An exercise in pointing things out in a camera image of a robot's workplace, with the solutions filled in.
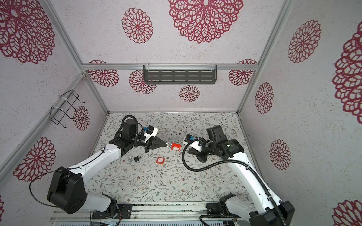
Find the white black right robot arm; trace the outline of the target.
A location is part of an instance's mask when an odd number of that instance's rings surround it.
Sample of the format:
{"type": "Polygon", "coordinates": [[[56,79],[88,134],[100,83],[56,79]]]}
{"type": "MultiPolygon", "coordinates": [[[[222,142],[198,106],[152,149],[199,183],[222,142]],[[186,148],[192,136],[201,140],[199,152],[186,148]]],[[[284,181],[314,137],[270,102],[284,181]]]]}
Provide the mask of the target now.
{"type": "Polygon", "coordinates": [[[244,148],[235,139],[228,139],[220,125],[207,129],[209,139],[191,134],[184,139],[185,148],[182,152],[182,162],[186,169],[202,172],[221,164],[228,164],[234,174],[241,180],[248,191],[252,203],[239,199],[235,194],[220,198],[218,203],[206,205],[207,214],[199,217],[205,226],[205,218],[241,218],[251,226],[289,226],[295,208],[289,201],[280,199],[265,183],[253,165],[244,148]],[[185,160],[189,153],[205,163],[208,156],[216,155],[221,161],[202,168],[192,168],[185,160]]]}

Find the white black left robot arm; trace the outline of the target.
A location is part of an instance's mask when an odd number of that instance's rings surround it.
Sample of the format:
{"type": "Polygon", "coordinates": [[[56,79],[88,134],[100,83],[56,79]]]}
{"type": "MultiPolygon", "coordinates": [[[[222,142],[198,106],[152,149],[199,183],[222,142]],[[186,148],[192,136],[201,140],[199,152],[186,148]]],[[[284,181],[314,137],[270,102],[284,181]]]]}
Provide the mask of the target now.
{"type": "Polygon", "coordinates": [[[143,147],[145,152],[166,147],[154,126],[142,127],[138,120],[127,115],[121,121],[114,138],[102,150],[70,167],[60,167],[53,173],[47,201],[68,214],[78,211],[95,211],[105,218],[115,218],[119,213],[116,199],[85,190],[86,183],[101,169],[123,157],[133,148],[143,147]]]}

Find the red padlock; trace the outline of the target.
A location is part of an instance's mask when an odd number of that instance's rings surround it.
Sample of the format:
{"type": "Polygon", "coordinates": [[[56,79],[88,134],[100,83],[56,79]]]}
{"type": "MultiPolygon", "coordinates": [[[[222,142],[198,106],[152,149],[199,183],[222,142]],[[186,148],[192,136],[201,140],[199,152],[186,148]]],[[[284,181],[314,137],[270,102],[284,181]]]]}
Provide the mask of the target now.
{"type": "Polygon", "coordinates": [[[170,146],[171,146],[171,150],[174,150],[174,151],[180,151],[181,147],[182,147],[182,145],[177,144],[177,143],[171,143],[170,146]]]}
{"type": "Polygon", "coordinates": [[[151,155],[152,158],[154,158],[156,160],[157,164],[161,164],[163,165],[165,163],[165,158],[160,157],[160,156],[156,156],[156,155],[151,155]]]}

